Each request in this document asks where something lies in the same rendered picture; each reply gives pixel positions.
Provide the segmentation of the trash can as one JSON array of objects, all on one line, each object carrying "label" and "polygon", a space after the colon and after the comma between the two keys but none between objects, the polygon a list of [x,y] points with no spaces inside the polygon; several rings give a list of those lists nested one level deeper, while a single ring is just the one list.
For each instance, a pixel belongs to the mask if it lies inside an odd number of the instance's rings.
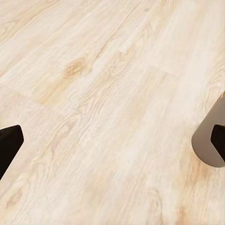
[{"label": "trash can", "polygon": [[199,159],[207,165],[219,168],[225,167],[225,161],[210,141],[216,124],[225,126],[225,90],[199,124],[191,140],[193,150]]}]

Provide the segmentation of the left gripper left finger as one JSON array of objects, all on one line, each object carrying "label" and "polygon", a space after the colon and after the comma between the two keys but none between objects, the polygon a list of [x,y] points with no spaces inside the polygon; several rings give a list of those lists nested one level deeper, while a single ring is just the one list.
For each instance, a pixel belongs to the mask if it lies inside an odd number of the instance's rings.
[{"label": "left gripper left finger", "polygon": [[24,143],[20,125],[0,130],[0,180]]}]

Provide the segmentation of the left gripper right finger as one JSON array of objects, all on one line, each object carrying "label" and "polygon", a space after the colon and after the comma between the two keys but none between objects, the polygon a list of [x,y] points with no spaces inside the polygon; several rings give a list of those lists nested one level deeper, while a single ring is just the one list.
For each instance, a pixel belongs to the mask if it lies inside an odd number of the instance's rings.
[{"label": "left gripper right finger", "polygon": [[210,141],[225,161],[225,126],[216,124],[212,130]]}]

